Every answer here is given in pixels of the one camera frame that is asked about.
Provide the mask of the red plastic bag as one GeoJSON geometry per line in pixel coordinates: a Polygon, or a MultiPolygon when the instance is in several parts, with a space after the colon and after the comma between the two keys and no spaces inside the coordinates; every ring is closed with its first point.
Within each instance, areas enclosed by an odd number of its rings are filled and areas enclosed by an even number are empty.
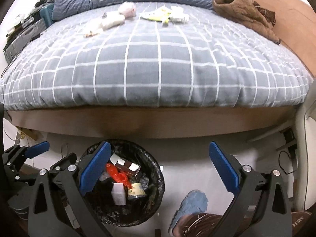
{"type": "Polygon", "coordinates": [[[131,187],[131,183],[128,176],[124,172],[119,172],[119,170],[111,163],[107,163],[105,166],[109,176],[114,180],[115,183],[122,183],[125,187],[131,187]]]}

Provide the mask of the brown milk carton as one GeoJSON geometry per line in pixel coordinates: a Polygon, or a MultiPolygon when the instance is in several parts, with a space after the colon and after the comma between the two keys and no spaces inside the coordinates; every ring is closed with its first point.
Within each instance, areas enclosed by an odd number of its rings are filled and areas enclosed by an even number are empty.
{"type": "Polygon", "coordinates": [[[111,163],[118,168],[118,170],[125,172],[128,176],[136,177],[141,169],[139,164],[128,161],[113,153],[110,157],[111,163]]]}

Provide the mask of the yellow instant noodle cup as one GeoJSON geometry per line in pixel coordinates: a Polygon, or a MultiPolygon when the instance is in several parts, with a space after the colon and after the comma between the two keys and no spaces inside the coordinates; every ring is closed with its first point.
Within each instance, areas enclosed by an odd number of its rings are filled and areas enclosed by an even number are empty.
{"type": "Polygon", "coordinates": [[[143,198],[147,194],[145,193],[141,183],[132,183],[131,187],[127,188],[127,198],[128,200],[143,198]]]}

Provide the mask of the white translucent plastic bag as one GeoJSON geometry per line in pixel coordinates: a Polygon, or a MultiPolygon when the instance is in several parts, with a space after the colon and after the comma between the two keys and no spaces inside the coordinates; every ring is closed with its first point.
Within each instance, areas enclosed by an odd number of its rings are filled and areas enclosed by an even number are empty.
{"type": "Polygon", "coordinates": [[[125,16],[118,11],[105,12],[102,15],[100,27],[105,31],[112,27],[121,25],[125,22],[125,16]]]}

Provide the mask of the white tissue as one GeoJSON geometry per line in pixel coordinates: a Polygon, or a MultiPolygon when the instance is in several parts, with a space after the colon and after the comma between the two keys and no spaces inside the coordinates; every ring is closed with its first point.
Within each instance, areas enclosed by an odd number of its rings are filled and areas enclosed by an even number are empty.
{"type": "Polygon", "coordinates": [[[187,23],[189,21],[189,15],[184,13],[184,9],[179,6],[171,6],[171,12],[169,18],[173,23],[187,23]]]}

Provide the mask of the clear bag with red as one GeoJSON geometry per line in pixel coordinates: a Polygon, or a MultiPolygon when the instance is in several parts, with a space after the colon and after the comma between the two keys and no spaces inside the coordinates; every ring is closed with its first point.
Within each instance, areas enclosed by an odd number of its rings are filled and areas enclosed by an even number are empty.
{"type": "Polygon", "coordinates": [[[136,16],[136,5],[133,2],[124,2],[118,7],[118,12],[124,15],[125,18],[136,16]]]}

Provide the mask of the white cardboard box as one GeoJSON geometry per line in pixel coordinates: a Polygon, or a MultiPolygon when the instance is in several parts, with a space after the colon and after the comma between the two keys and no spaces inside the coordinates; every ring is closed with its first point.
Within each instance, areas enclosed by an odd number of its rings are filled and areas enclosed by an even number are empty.
{"type": "Polygon", "coordinates": [[[114,183],[111,190],[111,195],[115,205],[125,206],[126,205],[126,192],[122,183],[114,183]]]}

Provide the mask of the black trash bin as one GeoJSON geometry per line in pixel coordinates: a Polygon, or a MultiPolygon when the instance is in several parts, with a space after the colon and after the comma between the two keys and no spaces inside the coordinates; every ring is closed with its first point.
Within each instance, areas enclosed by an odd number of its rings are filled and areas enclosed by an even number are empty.
{"type": "Polygon", "coordinates": [[[105,224],[139,225],[155,214],[165,192],[156,159],[138,144],[107,139],[90,146],[78,164],[80,194],[105,224]]]}

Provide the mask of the blue slipper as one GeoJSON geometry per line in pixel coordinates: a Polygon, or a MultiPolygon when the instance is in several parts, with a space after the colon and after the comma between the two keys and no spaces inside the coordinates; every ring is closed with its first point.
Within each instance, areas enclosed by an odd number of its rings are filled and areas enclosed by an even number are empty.
{"type": "Polygon", "coordinates": [[[196,214],[204,213],[207,210],[207,206],[208,199],[204,192],[197,189],[190,191],[181,202],[179,209],[175,212],[169,226],[168,233],[171,236],[175,236],[175,234],[173,233],[174,228],[182,218],[184,219],[184,217],[186,216],[193,216],[196,214]]]}

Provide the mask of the grey hard suitcase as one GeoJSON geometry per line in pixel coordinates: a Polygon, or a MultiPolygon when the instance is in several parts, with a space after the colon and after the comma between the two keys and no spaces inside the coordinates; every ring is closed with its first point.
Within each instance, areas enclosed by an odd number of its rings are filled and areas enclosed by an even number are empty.
{"type": "Polygon", "coordinates": [[[29,42],[35,40],[40,34],[46,30],[44,19],[40,19],[34,24],[29,25],[20,34],[18,34],[12,41],[4,48],[4,57],[9,64],[16,57],[22,49],[27,46],[29,42]]]}

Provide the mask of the grey checked bed sheet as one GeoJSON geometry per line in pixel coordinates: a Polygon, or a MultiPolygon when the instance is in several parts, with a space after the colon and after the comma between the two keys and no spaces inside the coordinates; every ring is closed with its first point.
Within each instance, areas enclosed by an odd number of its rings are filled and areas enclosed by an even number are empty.
{"type": "Polygon", "coordinates": [[[275,107],[302,103],[313,82],[286,47],[189,5],[184,24],[135,17],[88,36],[116,9],[65,18],[28,44],[2,73],[5,108],[275,107]]]}

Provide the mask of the teal plastic crate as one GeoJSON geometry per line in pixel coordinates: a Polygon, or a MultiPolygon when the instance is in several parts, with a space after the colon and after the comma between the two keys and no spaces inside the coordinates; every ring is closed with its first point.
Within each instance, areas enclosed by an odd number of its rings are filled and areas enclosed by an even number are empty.
{"type": "Polygon", "coordinates": [[[44,20],[46,28],[50,27],[54,23],[53,9],[54,9],[53,3],[49,3],[40,9],[40,16],[41,16],[41,19],[44,20]]]}

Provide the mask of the torn yellow wrapper strip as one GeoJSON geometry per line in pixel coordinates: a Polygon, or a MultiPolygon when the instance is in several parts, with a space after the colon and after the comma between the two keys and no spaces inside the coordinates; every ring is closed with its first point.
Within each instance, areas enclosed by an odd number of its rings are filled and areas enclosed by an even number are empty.
{"type": "Polygon", "coordinates": [[[163,18],[162,19],[162,26],[164,26],[164,27],[168,26],[169,20],[170,20],[169,17],[163,18]]]}

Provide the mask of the wooden headboard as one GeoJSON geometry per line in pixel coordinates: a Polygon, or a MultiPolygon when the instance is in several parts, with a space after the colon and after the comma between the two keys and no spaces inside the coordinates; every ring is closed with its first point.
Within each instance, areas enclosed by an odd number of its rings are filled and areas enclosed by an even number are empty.
{"type": "Polygon", "coordinates": [[[276,13],[274,32],[315,75],[315,12],[307,0],[255,0],[276,13]]]}

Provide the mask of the brown fleece jacket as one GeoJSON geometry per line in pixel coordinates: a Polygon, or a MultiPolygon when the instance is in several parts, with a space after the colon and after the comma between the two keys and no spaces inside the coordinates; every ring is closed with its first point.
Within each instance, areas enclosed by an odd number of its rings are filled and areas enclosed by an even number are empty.
{"type": "Polygon", "coordinates": [[[259,3],[250,0],[213,0],[213,9],[219,16],[242,24],[276,44],[281,43],[273,31],[275,12],[261,7],[259,3]]]}

